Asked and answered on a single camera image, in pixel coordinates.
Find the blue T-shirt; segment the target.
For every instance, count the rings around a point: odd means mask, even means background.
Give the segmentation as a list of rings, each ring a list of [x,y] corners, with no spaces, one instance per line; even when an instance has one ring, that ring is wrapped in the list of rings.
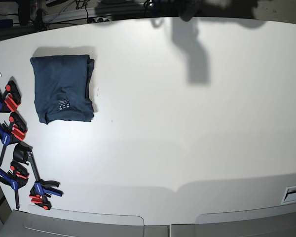
[[[90,122],[94,117],[89,83],[95,60],[89,55],[32,57],[35,108],[39,122]]]

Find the lower blue red bar clamp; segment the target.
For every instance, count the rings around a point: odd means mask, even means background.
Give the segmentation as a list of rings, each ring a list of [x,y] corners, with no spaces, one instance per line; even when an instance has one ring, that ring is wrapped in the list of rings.
[[[49,198],[51,198],[53,195],[58,197],[63,195],[63,192],[57,189],[60,186],[60,183],[52,180],[44,181],[40,178],[32,151],[28,152],[28,161],[31,164],[35,177],[35,182],[30,190],[29,195],[31,198],[31,203],[42,207],[44,210],[50,210],[52,204],[49,201]]]

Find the blue red bar clamp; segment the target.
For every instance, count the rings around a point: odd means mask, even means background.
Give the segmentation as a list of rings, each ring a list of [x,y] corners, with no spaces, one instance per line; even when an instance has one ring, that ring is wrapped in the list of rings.
[[[53,195],[58,197],[63,195],[63,192],[57,189],[60,186],[60,183],[52,180],[44,181],[40,178],[32,151],[28,152],[28,161],[31,164],[35,177],[35,182],[30,190],[29,195],[31,198],[31,203],[42,207],[44,210],[50,210],[52,204],[49,201],[49,198],[51,198]]]
[[[0,182],[12,188],[15,195],[15,206],[18,210],[19,203],[19,189],[24,187],[28,182],[29,173],[27,169],[20,163],[13,160],[10,163],[10,170],[5,172],[0,168]]]
[[[16,80],[11,77],[5,86],[5,91],[0,91],[0,113],[15,112],[21,104],[21,93],[19,92]]]
[[[2,165],[7,146],[23,141],[26,133],[26,123],[17,112],[12,112],[9,115],[9,126],[6,126],[5,123],[0,123],[0,140],[3,145],[0,154],[0,166]]]

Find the top blue red bar clamp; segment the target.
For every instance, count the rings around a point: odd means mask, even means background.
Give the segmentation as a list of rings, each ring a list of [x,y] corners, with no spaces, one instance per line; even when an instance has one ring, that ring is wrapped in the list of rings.
[[[5,91],[0,91],[0,113],[15,112],[21,104],[21,93],[19,92],[16,80],[11,77],[5,86]]]

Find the white label card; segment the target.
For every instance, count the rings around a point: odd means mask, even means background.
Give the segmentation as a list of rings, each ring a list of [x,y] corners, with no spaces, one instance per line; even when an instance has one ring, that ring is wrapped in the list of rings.
[[[296,203],[296,186],[287,187],[283,198],[282,198],[282,205]]]

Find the grey base plate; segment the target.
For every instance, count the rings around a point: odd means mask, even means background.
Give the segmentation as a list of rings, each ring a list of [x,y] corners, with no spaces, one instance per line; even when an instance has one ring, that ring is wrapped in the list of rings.
[[[296,237],[296,204],[202,214],[196,218],[197,237]]]
[[[77,212],[28,206],[24,227],[56,237],[142,237],[144,220],[139,216]]]

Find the blue box on rail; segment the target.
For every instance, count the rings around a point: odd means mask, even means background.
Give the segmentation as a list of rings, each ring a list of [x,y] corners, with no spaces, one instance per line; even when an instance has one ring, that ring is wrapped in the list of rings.
[[[12,19],[1,19],[0,20],[0,29],[11,28],[13,27]]]

